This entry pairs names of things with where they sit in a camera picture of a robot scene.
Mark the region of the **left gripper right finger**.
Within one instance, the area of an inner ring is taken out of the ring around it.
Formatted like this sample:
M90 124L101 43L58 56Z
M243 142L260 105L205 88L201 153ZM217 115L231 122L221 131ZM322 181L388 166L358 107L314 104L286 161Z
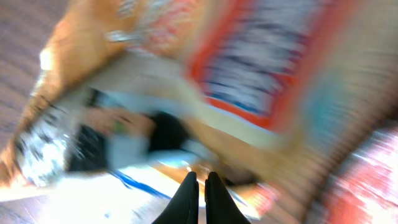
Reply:
M205 202L207 224L250 224L216 172L205 180Z

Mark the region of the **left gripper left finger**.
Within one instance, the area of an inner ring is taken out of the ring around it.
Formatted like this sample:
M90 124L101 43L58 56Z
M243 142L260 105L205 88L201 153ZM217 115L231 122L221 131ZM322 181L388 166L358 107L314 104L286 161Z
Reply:
M152 224L198 224L197 174L189 172L163 212Z

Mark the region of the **yellow snack bag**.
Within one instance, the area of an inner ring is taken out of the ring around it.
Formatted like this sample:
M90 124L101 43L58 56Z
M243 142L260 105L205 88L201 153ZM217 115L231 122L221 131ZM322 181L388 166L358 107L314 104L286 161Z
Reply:
M397 2L2 1L1 222L397 222Z

